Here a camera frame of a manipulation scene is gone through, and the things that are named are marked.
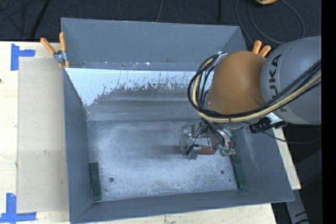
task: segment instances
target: green bar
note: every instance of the green bar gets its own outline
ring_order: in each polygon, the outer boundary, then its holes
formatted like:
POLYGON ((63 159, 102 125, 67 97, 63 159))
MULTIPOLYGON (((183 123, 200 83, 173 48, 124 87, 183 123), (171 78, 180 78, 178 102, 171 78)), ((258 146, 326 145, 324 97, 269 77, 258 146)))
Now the green bar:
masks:
POLYGON ((242 169, 240 158, 237 156, 237 154, 234 154, 231 156, 231 162, 233 165, 233 170, 235 172, 238 188, 239 189, 246 188, 247 185, 246 185, 245 175, 242 169))
POLYGON ((98 163, 89 163, 89 165, 91 172, 93 201, 98 202, 101 201, 101 187, 100 187, 98 163))

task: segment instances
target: gray tray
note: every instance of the gray tray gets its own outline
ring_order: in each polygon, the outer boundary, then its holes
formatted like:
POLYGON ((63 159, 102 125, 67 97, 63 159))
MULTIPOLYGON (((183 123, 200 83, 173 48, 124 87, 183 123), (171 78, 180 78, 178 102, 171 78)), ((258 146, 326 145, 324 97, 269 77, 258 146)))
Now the gray tray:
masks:
POLYGON ((231 157, 180 153, 182 126, 199 120, 190 78, 208 56, 246 50, 239 27, 62 18, 61 30, 71 223, 293 200, 269 136, 235 132, 239 176, 231 157))

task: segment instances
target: wire bundle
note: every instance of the wire bundle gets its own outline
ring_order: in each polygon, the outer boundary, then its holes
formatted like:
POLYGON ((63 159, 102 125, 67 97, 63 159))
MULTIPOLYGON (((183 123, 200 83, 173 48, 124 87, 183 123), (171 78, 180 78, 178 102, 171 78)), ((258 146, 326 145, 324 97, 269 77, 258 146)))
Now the wire bundle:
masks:
POLYGON ((188 86, 188 99, 191 105, 196 109, 199 116, 207 122, 213 123, 232 123, 243 122, 251 119, 259 118, 267 115, 274 110, 277 110, 294 99, 298 98, 307 91, 313 89, 321 83, 321 59, 313 64, 308 70, 306 70, 295 81, 288 85, 284 90, 278 93, 275 97, 267 101, 258 109, 243 113, 223 115, 218 112, 208 110, 205 108, 205 99, 208 92, 205 91, 205 83, 213 69, 217 66, 214 65, 219 55, 213 55, 207 58, 197 70, 195 76, 191 79, 188 86))

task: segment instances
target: yellow cable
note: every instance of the yellow cable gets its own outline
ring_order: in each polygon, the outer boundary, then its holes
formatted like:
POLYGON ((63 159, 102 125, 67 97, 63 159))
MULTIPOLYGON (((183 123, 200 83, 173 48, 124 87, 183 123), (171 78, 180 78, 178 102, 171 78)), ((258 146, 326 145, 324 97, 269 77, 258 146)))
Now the yellow cable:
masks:
MULTIPOLYGON (((203 68, 210 63, 211 61, 213 61, 213 59, 210 59, 208 62, 205 63, 205 65, 203 65, 201 67, 201 69, 203 70, 203 68)), ((308 89, 314 82, 316 82, 319 78, 321 77, 321 72, 318 73, 317 76, 315 76, 313 79, 311 79, 310 81, 308 81, 305 85, 303 85, 300 89, 296 90, 295 92, 291 93, 290 95, 288 95, 286 98, 282 99, 281 101, 279 101, 278 103, 275 103, 274 105, 269 106, 268 108, 265 108, 259 112, 256 112, 254 114, 248 115, 248 116, 242 116, 242 117, 238 117, 238 118, 232 118, 232 119, 218 119, 218 118, 213 118, 211 116, 207 116, 204 113, 197 111, 197 113, 200 115, 200 117, 204 118, 207 121, 211 121, 211 122, 217 122, 217 123, 227 123, 229 121, 231 122, 240 122, 240 121, 247 121, 250 119, 255 119, 257 117, 269 114, 270 112, 272 112, 273 110, 278 109, 279 107, 281 107, 284 104, 287 104, 289 101, 293 100, 294 98, 296 98, 298 95, 300 95, 301 93, 303 93, 306 89, 308 89)), ((194 82, 194 86, 193 86, 193 92, 192 92, 192 98, 193 98, 193 102, 194 104, 198 107, 198 103, 197 103, 197 98, 196 98, 196 86, 198 85, 198 82, 201 78, 201 75, 198 75, 195 82, 194 82)))

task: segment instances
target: bin floor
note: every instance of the bin floor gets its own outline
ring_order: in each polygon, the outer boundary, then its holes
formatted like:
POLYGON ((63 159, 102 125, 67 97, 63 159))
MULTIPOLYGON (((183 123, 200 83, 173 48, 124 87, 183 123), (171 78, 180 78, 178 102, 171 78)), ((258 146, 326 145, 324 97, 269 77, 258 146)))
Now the bin floor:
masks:
POLYGON ((88 121, 89 157, 99 165, 102 201, 237 189, 229 157, 182 157, 179 139, 187 123, 88 121))

